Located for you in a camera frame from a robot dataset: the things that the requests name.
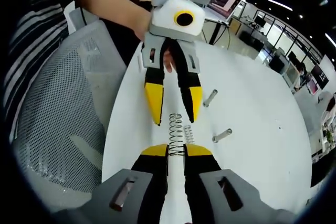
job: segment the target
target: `black cable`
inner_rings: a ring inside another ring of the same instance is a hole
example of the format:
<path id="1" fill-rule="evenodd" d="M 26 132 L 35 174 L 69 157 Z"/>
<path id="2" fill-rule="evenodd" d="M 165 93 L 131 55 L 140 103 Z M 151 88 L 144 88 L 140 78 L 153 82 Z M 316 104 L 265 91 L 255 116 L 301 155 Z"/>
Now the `black cable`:
<path id="1" fill-rule="evenodd" d="M 206 40 L 206 38 L 205 38 L 205 34 L 204 34 L 204 32 L 203 32 L 203 29 L 202 29 L 202 33 L 203 33 L 203 36 L 204 36 L 205 42 L 208 44 L 208 41 L 207 41 L 207 40 Z"/>
<path id="2" fill-rule="evenodd" d="M 224 31 L 222 32 L 222 34 L 220 35 L 220 37 L 215 41 L 214 45 L 220 40 L 220 38 L 223 36 L 223 34 L 225 33 L 226 29 L 228 29 L 228 33 L 229 33 L 229 43 L 227 44 L 227 50 L 230 47 L 230 42 L 231 42 L 231 36 L 230 36 L 230 29 L 228 26 L 226 26 L 226 28 L 224 29 Z"/>
<path id="3" fill-rule="evenodd" d="M 227 50 L 229 50 L 230 47 L 230 42 L 231 42 L 231 37 L 230 37 L 230 28 L 227 28 L 227 32 L 229 33 L 229 43 L 227 44 Z"/>
<path id="4" fill-rule="evenodd" d="M 214 42 L 214 45 L 221 39 L 221 37 L 223 36 L 223 34 L 225 33 L 226 28 L 223 30 L 222 34 L 220 35 L 220 37 Z"/>
<path id="5" fill-rule="evenodd" d="M 81 13 L 81 15 L 82 15 L 82 19 L 83 19 L 84 25 L 87 26 L 88 23 L 86 22 L 85 17 L 84 17 L 84 12 L 83 12 L 82 3 L 81 3 L 80 0 L 77 0 L 77 2 L 78 2 L 78 5 L 79 5 L 79 8 L 80 8 L 80 13 Z"/>

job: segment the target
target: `metal pin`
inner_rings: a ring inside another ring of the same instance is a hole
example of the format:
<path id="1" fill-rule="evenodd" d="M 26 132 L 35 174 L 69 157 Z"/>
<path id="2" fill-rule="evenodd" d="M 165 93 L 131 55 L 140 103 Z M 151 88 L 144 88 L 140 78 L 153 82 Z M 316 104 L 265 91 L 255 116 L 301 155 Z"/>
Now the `metal pin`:
<path id="1" fill-rule="evenodd" d="M 223 138 L 225 138 L 225 137 L 227 137 L 227 136 L 229 136 L 229 135 L 231 135 L 231 134 L 232 134 L 232 130 L 231 130 L 231 129 L 227 129 L 227 130 L 224 131 L 222 134 L 220 134 L 220 135 L 218 135 L 218 136 L 214 136 L 214 137 L 212 138 L 212 141 L 213 141 L 214 143 L 218 143 L 219 140 L 221 140 L 221 139 L 223 139 Z"/>
<path id="2" fill-rule="evenodd" d="M 209 96 L 209 98 L 203 102 L 203 106 L 204 107 L 209 107 L 209 104 L 211 103 L 211 101 L 213 100 L 213 98 L 215 97 L 215 95 L 217 95 L 218 91 L 216 89 L 214 89 L 214 91 L 212 91 L 211 95 Z"/>

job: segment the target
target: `camera lens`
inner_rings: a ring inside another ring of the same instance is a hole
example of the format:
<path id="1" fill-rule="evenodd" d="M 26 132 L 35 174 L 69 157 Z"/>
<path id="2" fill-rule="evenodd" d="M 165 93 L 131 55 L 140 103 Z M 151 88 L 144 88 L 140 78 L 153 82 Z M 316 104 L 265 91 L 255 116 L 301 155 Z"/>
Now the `camera lens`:
<path id="1" fill-rule="evenodd" d="M 178 23 L 180 26 L 188 26 L 193 21 L 194 21 L 194 18 L 189 13 L 182 13 L 176 19 L 176 23 Z"/>

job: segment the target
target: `hand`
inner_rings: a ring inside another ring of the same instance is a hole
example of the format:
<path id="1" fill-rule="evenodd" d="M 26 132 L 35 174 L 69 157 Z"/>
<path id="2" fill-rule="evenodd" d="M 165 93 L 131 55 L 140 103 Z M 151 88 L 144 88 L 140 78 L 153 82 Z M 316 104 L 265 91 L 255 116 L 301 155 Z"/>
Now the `hand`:
<path id="1" fill-rule="evenodd" d="M 171 73 L 173 71 L 172 66 L 176 71 L 175 61 L 173 59 L 173 56 L 169 52 L 169 49 L 163 54 L 163 64 L 166 67 L 168 73 Z"/>
<path id="2" fill-rule="evenodd" d="M 139 17 L 137 17 L 134 21 L 135 24 L 133 26 L 133 31 L 135 35 L 141 40 L 145 40 L 145 33 L 149 29 L 149 23 L 151 21 L 151 13 L 147 10 L 141 8 L 139 10 L 141 13 L 139 14 Z"/>

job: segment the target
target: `desk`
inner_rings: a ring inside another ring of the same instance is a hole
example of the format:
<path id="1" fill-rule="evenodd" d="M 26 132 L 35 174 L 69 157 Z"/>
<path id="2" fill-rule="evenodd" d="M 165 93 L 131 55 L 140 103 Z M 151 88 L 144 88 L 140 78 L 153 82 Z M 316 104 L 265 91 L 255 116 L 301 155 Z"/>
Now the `desk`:
<path id="1" fill-rule="evenodd" d="M 211 39 L 209 40 L 209 44 L 213 45 L 218 36 L 219 29 L 221 28 L 221 26 L 225 25 L 225 29 L 226 29 L 229 23 L 222 16 L 220 16 L 219 14 L 216 14 L 215 11 L 211 10 L 208 7 L 204 8 L 204 12 L 205 12 L 205 20 L 216 23 L 215 30 L 212 33 Z"/>
<path id="2" fill-rule="evenodd" d="M 147 147 L 168 143 L 169 114 L 180 113 L 183 125 L 190 124 L 174 72 L 165 76 L 162 123 L 154 125 L 144 95 L 145 70 L 139 71 L 140 46 L 111 114 L 102 181 L 120 169 L 131 168 Z M 232 169 L 255 186 L 269 206 L 299 212 L 309 195 L 311 153 L 302 114 L 281 75 L 248 57 L 200 41 L 196 41 L 196 51 L 203 99 L 214 89 L 218 94 L 208 108 L 201 106 L 198 120 L 192 124 L 195 144 L 212 151 L 222 169 Z M 228 128 L 232 135 L 217 144 L 212 142 L 214 134 Z M 183 157 L 170 157 L 170 171 L 183 170 L 182 165 Z M 168 180 L 161 223 L 191 222 L 183 172 L 173 186 Z"/>

